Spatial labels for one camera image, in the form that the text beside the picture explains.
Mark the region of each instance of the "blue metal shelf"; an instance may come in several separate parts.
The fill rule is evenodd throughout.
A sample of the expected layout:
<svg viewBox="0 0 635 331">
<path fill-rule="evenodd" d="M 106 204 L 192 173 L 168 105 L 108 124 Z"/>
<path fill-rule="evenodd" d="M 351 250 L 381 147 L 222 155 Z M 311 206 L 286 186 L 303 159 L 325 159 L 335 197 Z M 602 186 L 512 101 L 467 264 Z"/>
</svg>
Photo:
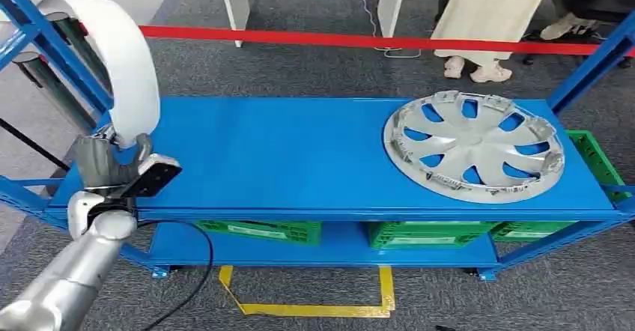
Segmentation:
<svg viewBox="0 0 635 331">
<path fill-rule="evenodd" d="M 380 250 L 368 247 L 358 222 L 325 222 L 319 246 L 210 233 L 214 262 L 240 266 L 374 266 L 495 267 L 494 245 L 485 234 L 461 248 Z M 201 234 L 188 225 L 157 226 L 150 257 L 158 265 L 198 265 L 209 251 Z"/>
<path fill-rule="evenodd" d="M 138 207 L 145 217 L 175 219 L 568 221 L 618 215 L 545 101 L 516 101 L 556 125 L 566 158 L 560 182 L 526 201 L 454 200 L 403 176 L 383 149 L 381 130 L 405 99 L 164 97 L 153 141 L 181 162 L 183 172 L 157 197 L 139 199 Z M 49 212 L 63 215 L 81 188 L 73 170 Z"/>
<path fill-rule="evenodd" d="M 29 0 L 0 0 L 18 31 L 0 46 L 0 67 L 31 41 L 107 120 L 112 100 Z M 316 247 L 214 234 L 216 262 L 244 265 L 477 267 L 481 279 L 635 218 L 635 199 L 612 205 L 557 121 L 632 49 L 635 12 L 547 100 L 515 100 L 556 126 L 565 171 L 546 193 L 512 204 L 472 204 L 427 191 L 385 155 L 381 130 L 404 99 L 162 98 L 155 148 L 183 172 L 156 198 L 140 199 L 144 219 L 323 220 Z M 73 168 L 52 201 L 27 190 L 41 180 L 0 177 L 0 201 L 64 228 L 67 201 L 81 189 Z M 488 235 L 459 249 L 373 250 L 352 221 L 581 220 L 499 257 Z M 166 276 L 173 264 L 205 264 L 201 235 L 159 225 L 150 253 L 123 256 Z"/>
</svg>

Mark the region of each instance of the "blue lower shelf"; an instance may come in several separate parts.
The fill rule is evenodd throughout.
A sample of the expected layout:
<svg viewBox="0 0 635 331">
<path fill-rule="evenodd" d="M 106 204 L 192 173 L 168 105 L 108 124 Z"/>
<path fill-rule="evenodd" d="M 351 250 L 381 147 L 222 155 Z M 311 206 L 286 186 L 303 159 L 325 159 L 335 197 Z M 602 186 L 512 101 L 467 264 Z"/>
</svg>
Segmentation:
<svg viewBox="0 0 635 331">
<path fill-rule="evenodd" d="M 302 246 L 230 234 L 209 233 L 214 264 L 236 266 L 374 266 L 495 267 L 496 250 L 488 234 L 464 247 L 379 250 L 368 246 L 358 222 L 325 222 L 319 246 Z M 200 265 L 207 243 L 188 225 L 161 224 L 150 248 L 157 265 Z"/>
</svg>

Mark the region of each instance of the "crate label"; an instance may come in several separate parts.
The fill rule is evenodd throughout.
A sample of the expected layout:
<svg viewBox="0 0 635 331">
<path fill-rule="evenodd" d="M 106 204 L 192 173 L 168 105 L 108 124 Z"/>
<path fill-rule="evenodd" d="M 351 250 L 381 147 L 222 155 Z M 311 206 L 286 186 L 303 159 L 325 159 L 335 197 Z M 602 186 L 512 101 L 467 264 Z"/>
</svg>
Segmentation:
<svg viewBox="0 0 635 331">
<path fill-rule="evenodd" d="M 285 235 L 284 232 L 255 230 L 253 228 L 241 228 L 240 226 L 233 226 L 233 225 L 227 225 L 227 229 L 229 231 L 238 232 L 238 233 L 241 233 L 241 234 L 264 236 L 264 237 L 274 237 L 276 239 L 286 239 L 287 238 L 287 235 Z"/>
<path fill-rule="evenodd" d="M 478 225 L 480 221 L 406 221 L 405 225 Z"/>
<path fill-rule="evenodd" d="M 424 243 L 454 243 L 456 237 L 395 237 L 388 242 L 389 245 L 395 244 L 424 244 Z"/>
<path fill-rule="evenodd" d="M 505 237 L 545 237 L 554 232 L 555 231 L 510 231 Z"/>
</svg>

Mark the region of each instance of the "yellow floor tape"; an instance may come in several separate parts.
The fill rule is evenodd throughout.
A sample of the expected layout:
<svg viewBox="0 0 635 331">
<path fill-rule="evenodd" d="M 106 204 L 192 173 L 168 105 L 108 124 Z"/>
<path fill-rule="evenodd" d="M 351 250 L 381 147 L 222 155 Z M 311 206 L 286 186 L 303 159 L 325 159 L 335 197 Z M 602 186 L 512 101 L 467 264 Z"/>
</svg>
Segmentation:
<svg viewBox="0 0 635 331">
<path fill-rule="evenodd" d="M 229 288 L 233 271 L 233 266 L 221 267 L 219 281 L 245 315 L 260 314 L 307 318 L 389 318 L 390 312 L 395 310 L 395 292 L 392 285 L 392 269 L 390 266 L 379 267 L 381 306 L 268 305 L 261 303 L 240 303 Z"/>
</svg>

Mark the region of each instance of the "silver wheel cover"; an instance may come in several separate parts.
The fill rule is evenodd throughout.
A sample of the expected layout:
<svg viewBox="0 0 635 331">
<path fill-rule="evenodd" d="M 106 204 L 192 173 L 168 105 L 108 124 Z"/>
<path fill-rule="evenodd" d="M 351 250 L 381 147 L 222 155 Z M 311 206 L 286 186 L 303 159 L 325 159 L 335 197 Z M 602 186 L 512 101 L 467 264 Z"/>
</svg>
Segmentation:
<svg viewBox="0 0 635 331">
<path fill-rule="evenodd" d="M 465 116 L 465 103 L 475 115 Z M 430 108 L 426 116 L 423 109 Z M 515 125 L 504 130 L 503 121 Z M 394 164 L 418 184 L 485 204 L 539 195 L 558 182 L 565 164 L 548 121 L 504 97 L 459 91 L 402 106 L 387 121 L 383 142 Z"/>
</svg>

